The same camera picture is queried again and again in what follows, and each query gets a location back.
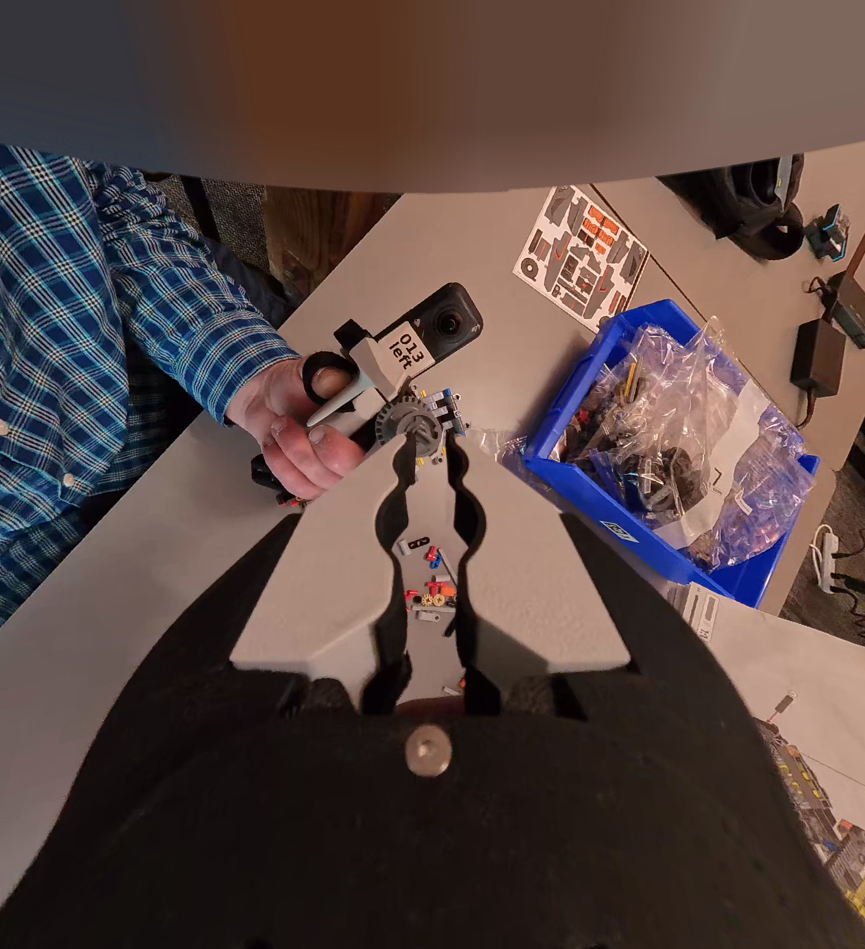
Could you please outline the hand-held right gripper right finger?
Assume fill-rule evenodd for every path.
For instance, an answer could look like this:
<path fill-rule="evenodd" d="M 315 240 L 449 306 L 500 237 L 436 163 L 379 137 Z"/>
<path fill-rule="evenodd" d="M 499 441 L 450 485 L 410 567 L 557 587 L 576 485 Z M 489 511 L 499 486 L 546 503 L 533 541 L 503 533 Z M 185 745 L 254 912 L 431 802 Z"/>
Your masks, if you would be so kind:
<path fill-rule="evenodd" d="M 610 672 L 630 652 L 562 514 L 468 439 L 447 438 L 465 712 L 491 716 L 524 680 Z"/>

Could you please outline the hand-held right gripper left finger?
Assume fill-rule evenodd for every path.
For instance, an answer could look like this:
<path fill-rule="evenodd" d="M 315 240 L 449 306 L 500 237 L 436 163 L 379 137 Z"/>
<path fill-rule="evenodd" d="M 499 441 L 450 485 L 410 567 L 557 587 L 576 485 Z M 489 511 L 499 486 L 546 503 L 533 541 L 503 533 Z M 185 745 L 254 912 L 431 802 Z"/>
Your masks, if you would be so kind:
<path fill-rule="evenodd" d="M 415 436 L 398 434 L 300 517 L 230 654 L 243 670 L 341 682 L 389 714 L 412 676 L 394 548 L 408 526 Z"/>

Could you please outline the grey lego gear assembly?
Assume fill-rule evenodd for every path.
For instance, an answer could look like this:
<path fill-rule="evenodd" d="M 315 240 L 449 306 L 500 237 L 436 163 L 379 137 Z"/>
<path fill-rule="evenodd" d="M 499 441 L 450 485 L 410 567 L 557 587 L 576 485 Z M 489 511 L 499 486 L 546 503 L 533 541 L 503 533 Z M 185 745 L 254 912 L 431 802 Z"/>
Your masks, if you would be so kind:
<path fill-rule="evenodd" d="M 466 433 L 460 400 L 460 394 L 450 388 L 427 392 L 411 386 L 378 412 L 374 420 L 376 444 L 386 444 L 398 434 L 411 434 L 416 463 L 422 465 L 430 459 L 438 464 L 439 458 L 446 456 L 447 434 Z"/>

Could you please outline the lego pieces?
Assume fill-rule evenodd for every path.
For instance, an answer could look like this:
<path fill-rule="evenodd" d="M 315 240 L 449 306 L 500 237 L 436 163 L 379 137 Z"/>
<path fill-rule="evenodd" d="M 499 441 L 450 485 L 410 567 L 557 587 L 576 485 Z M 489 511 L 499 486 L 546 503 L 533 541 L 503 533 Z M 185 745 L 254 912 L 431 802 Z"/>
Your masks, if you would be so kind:
<path fill-rule="evenodd" d="M 425 534 L 399 539 L 393 551 L 401 566 L 406 652 L 412 663 L 400 702 L 459 696 L 465 668 L 455 633 L 458 583 L 447 552 Z"/>

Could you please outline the person's left forearm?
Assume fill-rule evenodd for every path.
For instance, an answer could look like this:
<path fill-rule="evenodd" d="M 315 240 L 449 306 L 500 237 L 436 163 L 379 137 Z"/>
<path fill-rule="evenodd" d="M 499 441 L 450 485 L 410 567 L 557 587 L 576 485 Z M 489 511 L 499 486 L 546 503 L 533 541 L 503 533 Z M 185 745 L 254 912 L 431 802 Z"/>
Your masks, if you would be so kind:
<path fill-rule="evenodd" d="M 115 268 L 135 342 L 216 421 L 251 433 L 303 363 L 202 252 L 130 255 Z"/>

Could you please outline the lego instruction booklet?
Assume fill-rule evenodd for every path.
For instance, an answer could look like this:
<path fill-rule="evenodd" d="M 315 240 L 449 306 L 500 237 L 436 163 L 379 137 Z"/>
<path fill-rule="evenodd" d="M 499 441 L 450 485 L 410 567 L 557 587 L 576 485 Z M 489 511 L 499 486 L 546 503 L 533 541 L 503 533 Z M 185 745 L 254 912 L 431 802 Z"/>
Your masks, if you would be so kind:
<path fill-rule="evenodd" d="M 865 647 L 698 584 L 665 597 L 733 680 L 809 845 L 865 924 Z"/>

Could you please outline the person's left hand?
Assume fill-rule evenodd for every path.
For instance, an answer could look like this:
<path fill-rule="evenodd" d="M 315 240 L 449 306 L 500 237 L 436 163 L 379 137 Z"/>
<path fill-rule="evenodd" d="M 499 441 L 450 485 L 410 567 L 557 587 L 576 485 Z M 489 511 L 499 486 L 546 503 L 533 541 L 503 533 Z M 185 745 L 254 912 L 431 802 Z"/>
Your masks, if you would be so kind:
<path fill-rule="evenodd" d="M 318 409 L 304 389 L 306 363 L 283 360 L 254 375 L 232 396 L 225 420 L 256 440 L 286 492 L 314 500 L 354 471 L 366 453 L 332 426 L 306 426 Z"/>

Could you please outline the empty clear plastic bag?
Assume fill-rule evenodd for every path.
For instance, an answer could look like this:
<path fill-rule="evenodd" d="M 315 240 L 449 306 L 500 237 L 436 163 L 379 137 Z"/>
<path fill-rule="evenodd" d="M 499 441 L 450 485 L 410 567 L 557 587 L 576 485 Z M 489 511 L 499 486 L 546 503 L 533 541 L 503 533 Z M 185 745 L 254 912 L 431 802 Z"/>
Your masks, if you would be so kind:
<path fill-rule="evenodd" d="M 472 426 L 467 430 L 471 445 L 491 457 L 497 464 L 511 469 L 521 463 L 527 445 L 525 435 L 506 430 L 482 429 Z"/>

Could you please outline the blue plastic bin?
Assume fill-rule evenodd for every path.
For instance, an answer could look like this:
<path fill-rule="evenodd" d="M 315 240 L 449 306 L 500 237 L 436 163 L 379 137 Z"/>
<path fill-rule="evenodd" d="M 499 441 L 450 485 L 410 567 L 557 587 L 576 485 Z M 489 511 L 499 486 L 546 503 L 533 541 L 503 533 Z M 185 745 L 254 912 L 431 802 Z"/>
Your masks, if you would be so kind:
<path fill-rule="evenodd" d="M 580 513 L 604 528 L 609 537 L 635 554 L 661 578 L 683 586 L 696 583 L 746 606 L 759 607 L 801 510 L 787 533 L 769 551 L 736 566 L 705 572 L 632 518 L 584 473 L 549 458 L 550 450 L 555 447 L 581 400 L 580 386 L 597 380 L 605 365 L 616 364 L 619 351 L 628 344 L 634 330 L 642 326 L 645 317 L 654 317 L 660 326 L 668 328 L 683 343 L 687 343 L 700 329 L 709 326 L 698 327 L 671 300 L 635 307 L 606 322 L 590 349 L 575 365 L 558 396 L 546 410 L 534 437 L 524 449 L 524 468 Z M 805 448 L 802 464 L 814 476 L 819 461 L 807 455 Z"/>

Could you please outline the sticker sheet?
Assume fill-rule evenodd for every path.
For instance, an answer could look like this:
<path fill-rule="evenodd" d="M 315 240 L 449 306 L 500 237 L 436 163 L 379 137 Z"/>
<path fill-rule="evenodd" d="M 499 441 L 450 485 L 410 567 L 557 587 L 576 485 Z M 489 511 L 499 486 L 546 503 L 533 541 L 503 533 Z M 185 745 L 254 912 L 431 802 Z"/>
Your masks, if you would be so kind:
<path fill-rule="evenodd" d="M 650 253 L 581 187 L 556 186 L 512 273 L 590 332 L 630 304 Z"/>

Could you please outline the wooden slat panel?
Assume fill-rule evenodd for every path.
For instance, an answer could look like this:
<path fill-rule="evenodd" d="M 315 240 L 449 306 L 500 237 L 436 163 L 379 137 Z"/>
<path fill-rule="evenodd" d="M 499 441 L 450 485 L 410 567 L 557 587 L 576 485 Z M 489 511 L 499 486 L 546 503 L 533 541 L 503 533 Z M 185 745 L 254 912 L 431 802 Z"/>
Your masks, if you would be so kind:
<path fill-rule="evenodd" d="M 399 198 L 266 185 L 262 217 L 269 269 L 287 297 L 309 297 Z"/>

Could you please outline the pile of clear parts bags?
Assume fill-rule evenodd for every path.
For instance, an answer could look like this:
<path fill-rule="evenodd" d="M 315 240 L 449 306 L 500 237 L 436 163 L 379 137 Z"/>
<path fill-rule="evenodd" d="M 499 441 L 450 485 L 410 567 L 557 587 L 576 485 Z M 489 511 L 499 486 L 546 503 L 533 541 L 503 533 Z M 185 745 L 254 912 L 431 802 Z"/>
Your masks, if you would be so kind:
<path fill-rule="evenodd" d="M 714 323 L 683 343 L 645 317 L 579 392 L 550 460 L 705 572 L 769 551 L 811 492 L 800 431 L 730 360 Z"/>

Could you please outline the white power strip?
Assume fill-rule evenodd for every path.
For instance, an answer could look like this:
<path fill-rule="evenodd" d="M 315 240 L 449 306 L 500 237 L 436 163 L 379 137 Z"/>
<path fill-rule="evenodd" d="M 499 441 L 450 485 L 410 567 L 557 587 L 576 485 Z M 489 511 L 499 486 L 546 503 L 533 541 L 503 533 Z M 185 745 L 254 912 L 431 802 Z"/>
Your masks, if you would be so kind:
<path fill-rule="evenodd" d="M 820 524 L 815 530 L 809 550 L 818 587 L 826 594 L 831 594 L 835 587 L 835 562 L 839 549 L 839 536 L 834 529 L 826 523 Z"/>

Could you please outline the black backpack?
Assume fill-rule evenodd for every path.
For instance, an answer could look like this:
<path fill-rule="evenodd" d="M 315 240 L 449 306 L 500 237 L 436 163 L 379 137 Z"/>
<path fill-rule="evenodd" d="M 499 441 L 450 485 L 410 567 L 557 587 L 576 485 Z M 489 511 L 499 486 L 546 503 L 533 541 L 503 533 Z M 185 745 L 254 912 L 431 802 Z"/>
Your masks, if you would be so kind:
<path fill-rule="evenodd" d="M 712 231 L 761 261 L 794 255 L 805 242 L 805 224 L 795 203 L 805 155 L 747 162 L 657 180 L 680 198 Z"/>

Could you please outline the black power adapter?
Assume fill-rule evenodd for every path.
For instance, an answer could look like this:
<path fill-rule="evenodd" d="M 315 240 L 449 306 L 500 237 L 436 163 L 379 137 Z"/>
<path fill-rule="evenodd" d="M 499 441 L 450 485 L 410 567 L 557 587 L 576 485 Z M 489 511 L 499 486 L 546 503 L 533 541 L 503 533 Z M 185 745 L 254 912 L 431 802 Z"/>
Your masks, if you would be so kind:
<path fill-rule="evenodd" d="M 798 327 L 790 381 L 814 397 L 834 397 L 839 393 L 846 336 L 825 319 L 811 320 Z"/>

